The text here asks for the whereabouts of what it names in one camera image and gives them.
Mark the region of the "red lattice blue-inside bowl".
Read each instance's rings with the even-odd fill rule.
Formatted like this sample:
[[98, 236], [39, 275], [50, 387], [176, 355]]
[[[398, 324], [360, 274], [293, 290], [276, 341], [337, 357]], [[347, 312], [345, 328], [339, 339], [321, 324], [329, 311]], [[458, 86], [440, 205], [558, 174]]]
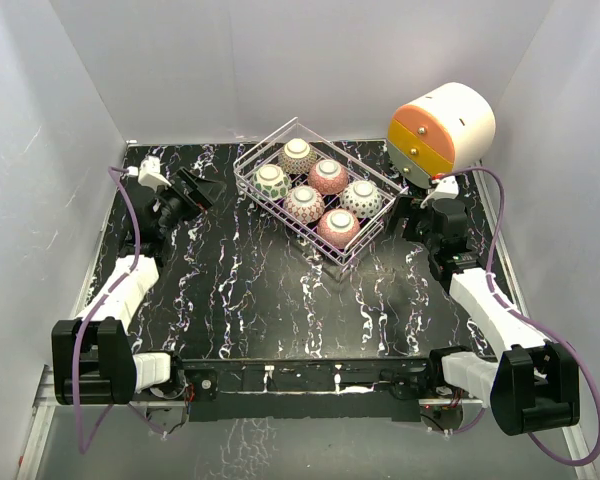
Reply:
[[309, 185], [293, 188], [285, 197], [283, 208], [301, 224], [318, 221], [325, 212], [322, 195]]

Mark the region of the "white wire dish rack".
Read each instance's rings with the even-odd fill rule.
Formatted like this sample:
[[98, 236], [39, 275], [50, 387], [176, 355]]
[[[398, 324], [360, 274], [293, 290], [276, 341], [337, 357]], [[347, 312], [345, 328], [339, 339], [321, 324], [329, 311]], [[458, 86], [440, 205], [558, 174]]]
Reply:
[[237, 188], [343, 270], [407, 188], [293, 118], [233, 163]]

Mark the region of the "pink floral bowl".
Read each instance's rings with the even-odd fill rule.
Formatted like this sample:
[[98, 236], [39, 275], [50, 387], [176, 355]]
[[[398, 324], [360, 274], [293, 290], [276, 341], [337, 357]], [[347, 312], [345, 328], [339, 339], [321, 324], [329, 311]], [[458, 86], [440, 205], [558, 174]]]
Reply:
[[349, 176], [339, 162], [323, 159], [312, 166], [308, 184], [323, 196], [337, 195], [349, 184]]

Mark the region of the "green leaf bowl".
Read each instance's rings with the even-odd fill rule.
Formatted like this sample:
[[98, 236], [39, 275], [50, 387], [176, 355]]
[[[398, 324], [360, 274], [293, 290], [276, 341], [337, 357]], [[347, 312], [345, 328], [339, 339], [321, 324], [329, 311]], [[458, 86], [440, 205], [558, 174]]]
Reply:
[[267, 200], [284, 199], [291, 189], [290, 177], [277, 164], [261, 166], [253, 176], [252, 184]]

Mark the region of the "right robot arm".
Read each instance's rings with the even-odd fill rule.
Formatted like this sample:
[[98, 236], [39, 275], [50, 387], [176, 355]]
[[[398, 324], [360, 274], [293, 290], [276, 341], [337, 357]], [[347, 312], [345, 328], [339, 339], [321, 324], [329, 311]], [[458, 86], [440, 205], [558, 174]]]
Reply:
[[509, 436], [572, 426], [580, 419], [579, 368], [567, 349], [517, 319], [497, 284], [487, 282], [479, 255], [468, 246], [468, 217], [457, 199], [401, 195], [389, 226], [405, 220], [403, 236], [422, 244], [432, 277], [478, 326], [496, 359], [467, 347], [433, 351], [427, 388], [446, 397], [460, 388], [480, 399]]

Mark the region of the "white diamond pattern bowl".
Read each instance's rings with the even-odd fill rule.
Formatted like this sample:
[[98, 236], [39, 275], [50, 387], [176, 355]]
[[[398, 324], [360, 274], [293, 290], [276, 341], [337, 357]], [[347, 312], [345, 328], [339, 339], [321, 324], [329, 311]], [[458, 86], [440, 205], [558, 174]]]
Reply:
[[340, 206], [358, 219], [373, 218], [382, 208], [383, 200], [376, 185], [368, 180], [356, 180], [340, 193]]

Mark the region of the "beige patterned bowl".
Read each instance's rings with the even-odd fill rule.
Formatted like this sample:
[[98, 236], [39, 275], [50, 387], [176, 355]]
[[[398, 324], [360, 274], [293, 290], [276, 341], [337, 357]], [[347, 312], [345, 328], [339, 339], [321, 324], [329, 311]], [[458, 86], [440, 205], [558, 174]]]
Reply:
[[302, 138], [289, 140], [281, 150], [278, 165], [290, 175], [308, 173], [317, 162], [316, 151]]

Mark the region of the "aluminium rail frame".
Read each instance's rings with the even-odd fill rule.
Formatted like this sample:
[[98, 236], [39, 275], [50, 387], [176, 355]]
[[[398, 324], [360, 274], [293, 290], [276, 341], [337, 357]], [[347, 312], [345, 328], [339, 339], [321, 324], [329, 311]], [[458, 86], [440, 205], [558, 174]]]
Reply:
[[57, 405], [53, 371], [50, 366], [45, 365], [33, 402], [28, 435], [16, 475], [17, 480], [34, 480], [37, 477]]

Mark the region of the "black base frame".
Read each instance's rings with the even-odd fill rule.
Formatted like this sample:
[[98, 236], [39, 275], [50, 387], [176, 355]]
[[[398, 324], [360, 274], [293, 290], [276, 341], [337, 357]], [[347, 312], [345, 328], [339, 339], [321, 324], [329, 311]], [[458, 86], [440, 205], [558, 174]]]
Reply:
[[425, 357], [186, 360], [175, 380], [134, 395], [138, 404], [180, 406], [190, 422], [243, 418], [380, 418], [418, 422], [470, 403], [432, 375]]

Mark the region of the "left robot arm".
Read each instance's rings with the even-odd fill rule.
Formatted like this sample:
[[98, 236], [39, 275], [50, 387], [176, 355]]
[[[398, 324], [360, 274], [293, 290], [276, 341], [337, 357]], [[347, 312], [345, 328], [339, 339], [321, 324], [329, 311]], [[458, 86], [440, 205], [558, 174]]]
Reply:
[[187, 376], [175, 367], [172, 354], [133, 353], [129, 326], [159, 280], [171, 233], [209, 210], [226, 190], [224, 182], [185, 168], [169, 179], [155, 157], [138, 167], [113, 167], [110, 173], [116, 183], [123, 176], [136, 179], [153, 198], [139, 208], [125, 189], [119, 191], [130, 224], [114, 270], [76, 319], [60, 320], [52, 329], [54, 391], [63, 405], [127, 404], [151, 387], [166, 399], [184, 392]]

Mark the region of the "round drawer cabinet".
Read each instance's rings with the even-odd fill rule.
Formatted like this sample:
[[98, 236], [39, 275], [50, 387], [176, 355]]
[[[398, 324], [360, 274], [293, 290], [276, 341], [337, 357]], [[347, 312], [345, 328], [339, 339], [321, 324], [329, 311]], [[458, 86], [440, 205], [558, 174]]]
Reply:
[[449, 82], [394, 112], [387, 149], [395, 169], [426, 189], [431, 177], [481, 160], [495, 132], [495, 115], [487, 100], [469, 86]]

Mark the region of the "red dotted pink bowl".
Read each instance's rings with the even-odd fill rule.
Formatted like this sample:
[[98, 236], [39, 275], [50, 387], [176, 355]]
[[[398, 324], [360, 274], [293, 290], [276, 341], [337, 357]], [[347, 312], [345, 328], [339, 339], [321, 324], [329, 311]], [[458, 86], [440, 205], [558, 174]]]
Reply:
[[358, 219], [348, 210], [340, 208], [327, 211], [317, 225], [317, 234], [336, 249], [344, 249], [359, 231]]

